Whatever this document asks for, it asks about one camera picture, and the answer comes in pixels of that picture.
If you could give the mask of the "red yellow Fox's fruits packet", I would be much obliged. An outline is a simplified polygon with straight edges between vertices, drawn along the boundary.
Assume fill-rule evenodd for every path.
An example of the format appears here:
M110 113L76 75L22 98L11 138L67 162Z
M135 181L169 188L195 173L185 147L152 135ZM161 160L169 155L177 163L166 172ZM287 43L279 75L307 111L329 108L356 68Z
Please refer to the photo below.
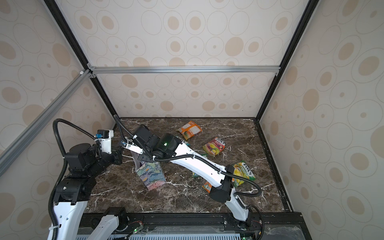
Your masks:
M203 145L203 150L211 156L217 156L221 153L226 147L226 143L219 138L214 138L205 145Z

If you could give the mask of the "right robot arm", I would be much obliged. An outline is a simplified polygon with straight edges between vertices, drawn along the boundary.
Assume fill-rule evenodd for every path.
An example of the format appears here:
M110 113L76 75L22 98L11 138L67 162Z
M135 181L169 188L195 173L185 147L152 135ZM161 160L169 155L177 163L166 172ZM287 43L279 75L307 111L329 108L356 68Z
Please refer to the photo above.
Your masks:
M233 218L238 221L240 229L246 230L251 226L250 207L245 206L241 197L260 196L262 189L258 184L235 175L235 169L232 166L224 167L208 160L172 134L163 134L158 137L145 125L140 125L132 133L124 126L118 115L114 115L114 119L119 128L123 146L132 152L139 163L171 162L198 174L211 184L210 198L227 206ZM237 192L232 183L233 179L252 185L257 192Z

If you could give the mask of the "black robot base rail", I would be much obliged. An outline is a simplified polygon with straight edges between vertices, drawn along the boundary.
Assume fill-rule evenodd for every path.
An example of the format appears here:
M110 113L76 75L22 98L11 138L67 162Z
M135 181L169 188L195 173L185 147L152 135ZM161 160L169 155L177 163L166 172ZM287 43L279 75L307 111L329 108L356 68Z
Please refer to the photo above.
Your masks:
M300 213L257 213L240 223L230 213L129 213L107 240L310 240Z

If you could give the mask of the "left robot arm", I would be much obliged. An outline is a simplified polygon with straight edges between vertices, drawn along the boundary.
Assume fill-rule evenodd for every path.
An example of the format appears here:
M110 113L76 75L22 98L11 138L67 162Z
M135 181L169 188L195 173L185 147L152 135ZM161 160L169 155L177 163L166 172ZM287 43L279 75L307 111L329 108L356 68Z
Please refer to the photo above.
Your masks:
M94 143L82 143L65 150L58 125L63 123L90 137ZM64 120L53 121L53 132L63 157L63 168L53 187L48 204L52 221L50 240L74 240L80 222L96 186L96 177L110 165L122 164L122 149L112 146L114 131L98 130L95 135Z

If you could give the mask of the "white paper bag colourful print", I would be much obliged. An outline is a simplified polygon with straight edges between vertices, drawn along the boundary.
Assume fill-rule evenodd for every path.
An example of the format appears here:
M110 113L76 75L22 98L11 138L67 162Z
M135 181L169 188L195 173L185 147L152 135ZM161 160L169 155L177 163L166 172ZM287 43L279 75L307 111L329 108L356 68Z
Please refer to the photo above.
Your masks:
M135 152L131 153L135 163L135 172L149 191L161 187L166 183L165 175L159 163L139 161L139 154Z

